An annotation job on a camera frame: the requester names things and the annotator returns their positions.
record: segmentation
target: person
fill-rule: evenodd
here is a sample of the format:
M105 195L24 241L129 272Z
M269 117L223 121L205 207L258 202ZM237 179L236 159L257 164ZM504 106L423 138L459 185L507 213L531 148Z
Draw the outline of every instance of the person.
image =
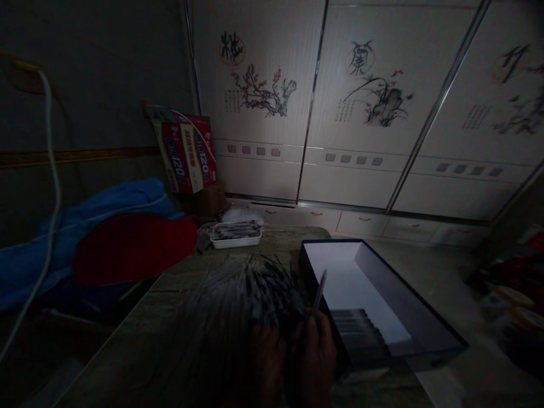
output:
M273 408L279 404L282 378L288 400L301 408L331 406L336 367L329 319L321 312L301 322L290 350L278 328L253 326L241 375L224 407Z

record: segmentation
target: wardrobe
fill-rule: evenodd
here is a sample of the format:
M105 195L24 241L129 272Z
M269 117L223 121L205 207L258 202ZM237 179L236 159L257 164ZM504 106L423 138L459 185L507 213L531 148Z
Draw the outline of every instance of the wardrobe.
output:
M471 247L541 171L534 2L190 2L231 202L270 223Z

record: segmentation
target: wooden molding strip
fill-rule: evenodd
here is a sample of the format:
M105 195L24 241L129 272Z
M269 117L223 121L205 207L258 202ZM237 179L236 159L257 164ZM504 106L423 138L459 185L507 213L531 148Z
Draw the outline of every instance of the wooden molding strip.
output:
M160 155L159 146L75 148L54 151L56 163L90 162ZM47 150L0 151L0 169L49 164Z

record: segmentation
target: white tray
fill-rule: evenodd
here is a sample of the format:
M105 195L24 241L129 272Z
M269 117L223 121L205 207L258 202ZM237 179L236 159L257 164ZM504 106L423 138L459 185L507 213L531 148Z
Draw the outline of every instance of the white tray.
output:
M261 242L262 233L259 233L256 237L251 238L238 238L233 240L217 240L210 241L214 244L216 249L222 248L235 248L235 247L251 247L252 245L258 245Z

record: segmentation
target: red box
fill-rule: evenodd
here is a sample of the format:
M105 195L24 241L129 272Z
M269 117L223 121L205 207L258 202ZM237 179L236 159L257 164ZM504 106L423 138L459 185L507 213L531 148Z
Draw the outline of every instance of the red box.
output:
M174 193L194 194L217 180L209 121L146 105Z

